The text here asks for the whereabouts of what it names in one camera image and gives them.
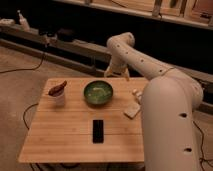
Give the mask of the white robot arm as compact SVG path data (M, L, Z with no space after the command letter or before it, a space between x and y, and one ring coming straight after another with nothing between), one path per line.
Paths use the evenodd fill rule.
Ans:
M111 60L104 75L129 77L134 68L148 80L141 97L146 171L201 171L193 111L203 89L181 70L134 49L126 32L107 40Z

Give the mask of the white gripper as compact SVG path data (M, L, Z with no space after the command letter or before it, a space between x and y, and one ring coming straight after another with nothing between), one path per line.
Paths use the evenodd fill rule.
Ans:
M125 74L126 81L129 81L129 71L127 71L126 64L111 63L109 65L109 69L107 68L106 71L104 72L104 77L105 78L109 77L110 73L117 74L117 75Z

